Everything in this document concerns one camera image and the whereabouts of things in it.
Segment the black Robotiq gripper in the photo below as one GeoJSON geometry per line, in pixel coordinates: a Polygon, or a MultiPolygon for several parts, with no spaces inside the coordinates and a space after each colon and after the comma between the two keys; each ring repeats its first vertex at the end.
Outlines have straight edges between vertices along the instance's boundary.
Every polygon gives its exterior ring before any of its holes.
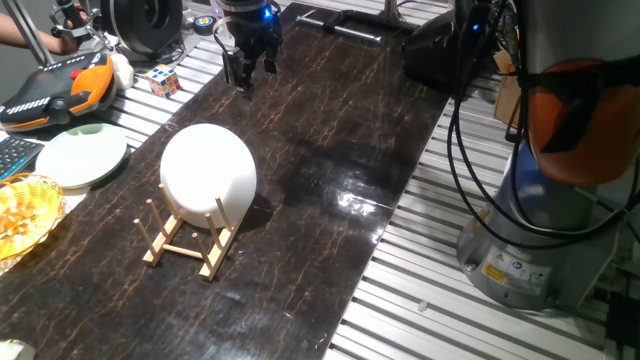
{"type": "Polygon", "coordinates": [[[245,59],[264,57],[266,73],[276,74],[283,34],[279,4],[220,4],[228,29],[235,40],[233,49],[222,53],[225,81],[246,100],[252,99],[253,85],[244,74],[245,59]]]}

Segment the person's left hand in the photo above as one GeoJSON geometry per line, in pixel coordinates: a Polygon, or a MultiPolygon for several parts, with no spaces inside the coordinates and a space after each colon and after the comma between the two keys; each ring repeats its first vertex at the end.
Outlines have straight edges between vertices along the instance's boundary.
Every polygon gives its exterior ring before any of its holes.
{"type": "MultiPolygon", "coordinates": [[[[81,8],[78,7],[78,14],[80,15],[80,18],[82,19],[82,22],[84,24],[88,23],[88,15],[86,13],[86,11],[81,8]]],[[[60,55],[70,55],[72,53],[75,53],[79,48],[79,44],[78,44],[78,40],[72,36],[62,36],[59,39],[59,54],[60,55]]]]}

